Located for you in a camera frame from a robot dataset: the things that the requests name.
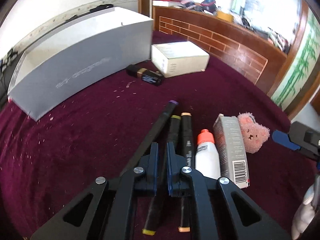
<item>purple marker cap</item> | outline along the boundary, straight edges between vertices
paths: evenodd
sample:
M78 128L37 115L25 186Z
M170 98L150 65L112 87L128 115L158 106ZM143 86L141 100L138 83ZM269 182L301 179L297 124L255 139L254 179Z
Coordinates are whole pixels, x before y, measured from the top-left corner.
M176 105L179 104L177 101L174 101L174 100L170 100L169 102L174 103L174 104L176 104Z

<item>box lid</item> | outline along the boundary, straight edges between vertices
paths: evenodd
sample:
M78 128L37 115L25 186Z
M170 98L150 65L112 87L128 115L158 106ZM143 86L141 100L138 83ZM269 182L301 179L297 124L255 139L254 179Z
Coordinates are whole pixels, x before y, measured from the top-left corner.
M166 58L180 58L180 57L198 57L208 56L209 54L191 41L171 42L153 45Z

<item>product box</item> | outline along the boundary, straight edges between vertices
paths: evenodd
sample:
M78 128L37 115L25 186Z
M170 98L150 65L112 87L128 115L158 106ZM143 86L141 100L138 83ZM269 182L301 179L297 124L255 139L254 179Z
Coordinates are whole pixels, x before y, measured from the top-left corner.
M231 179L239 188L248 187L248 163L238 118L219 114L213 125L213 135L221 176Z
M152 30L151 18L120 7L68 21L24 51L8 98L38 120L98 80L150 59Z
M209 54L191 41L182 41L152 45L151 59L165 77L173 77L205 71Z
M178 6L182 5L181 2L175 2L175 1L162 1L162 0L153 0L152 1L153 6L164 6L164 7L170 7L170 6Z

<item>pink plush toy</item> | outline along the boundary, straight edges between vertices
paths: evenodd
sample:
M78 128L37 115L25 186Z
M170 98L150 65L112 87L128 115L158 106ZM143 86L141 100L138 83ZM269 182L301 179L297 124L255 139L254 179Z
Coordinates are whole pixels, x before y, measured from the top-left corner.
M239 114L238 120L245 151L247 153L257 152L262 144L268 140L270 130L256 123L251 113Z

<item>black marker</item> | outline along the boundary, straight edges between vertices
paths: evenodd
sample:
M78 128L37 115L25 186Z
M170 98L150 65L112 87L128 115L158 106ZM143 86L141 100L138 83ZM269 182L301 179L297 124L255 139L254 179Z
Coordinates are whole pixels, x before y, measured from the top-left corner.
M136 65L129 65L125 68L127 74L132 77L141 78L143 81L159 86L164 76L160 72L154 72L146 68L140 68Z
M173 145L176 148L179 137L180 116L173 115L171 116L170 120L170 128L166 144L168 142L173 142ZM160 173L157 195L154 196L150 202L147 220L144 225L144 229L142 230L143 234L153 236L156 233L159 225L164 200L167 196L167 148L165 148L164 160L162 170Z
M122 176L122 174L124 174L127 170L134 168L138 164L140 158L147 152L147 150L151 146L151 143L156 140L156 138L162 131L163 127L167 123L177 105L178 102L174 100L169 101L164 111L158 117L158 120L153 124L151 130L148 132L142 143L139 145L138 149L135 151L131 159L128 161L127 165L120 173L120 176Z
M195 146L192 136L191 114L181 114L182 123L182 152L181 155L186 158L187 166L195 168ZM189 201L188 198L181 198L181 220L178 227L179 232L189 232Z

